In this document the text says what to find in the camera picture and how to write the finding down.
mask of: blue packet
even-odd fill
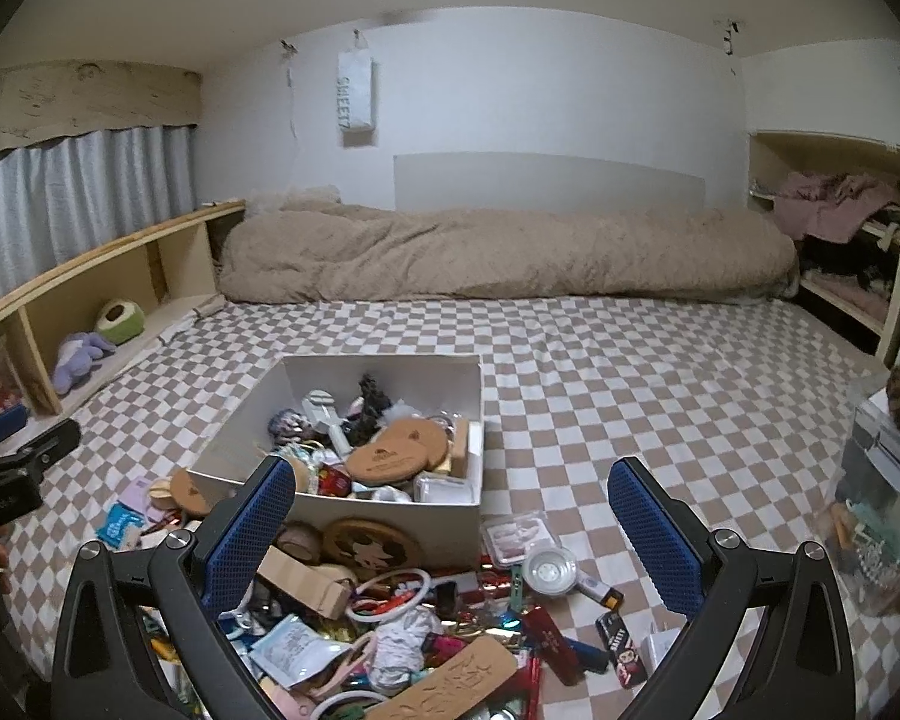
[[[97,531],[97,538],[113,549],[119,549],[124,540],[124,533],[131,525],[144,528],[144,518],[133,509],[127,509],[121,503],[115,503],[106,513],[106,524]]]

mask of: fluffy beige blanket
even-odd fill
[[[753,211],[612,215],[380,211],[311,201],[230,233],[221,291],[231,300],[704,298],[772,292],[793,242]]]

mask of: checkered bed sheet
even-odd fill
[[[486,515],[544,509],[581,567],[626,595],[636,640],[668,613],[607,504],[610,464],[641,456],[708,527],[793,550],[811,538],[850,419],[842,393],[866,359],[802,309],[615,298],[231,305],[198,322],[74,416],[82,447],[47,475],[46,505],[10,543],[10,612],[50,671],[77,546],[128,478],[189,466],[275,358],[323,353],[476,353],[482,359]],[[549,604],[565,635],[597,644],[600,608]],[[900,614],[845,603],[861,717],[900,683]],[[745,618],[698,714],[732,690],[759,621]],[[545,720],[612,720],[631,700],[611,672],[564,688],[545,670]]]

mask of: white packet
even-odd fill
[[[250,659],[289,690],[315,677],[349,649],[344,642],[321,638],[298,616],[288,614],[253,645]]]

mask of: white wall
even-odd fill
[[[633,23],[536,8],[454,8],[364,25],[379,64],[372,145],[337,129],[337,54],[354,23],[293,38],[293,105],[279,44],[204,76],[202,200],[337,184],[394,207],[396,154],[525,151],[661,167],[741,201],[744,97],[720,50]]]
[[[747,129],[900,143],[900,41],[815,43],[742,61]]]

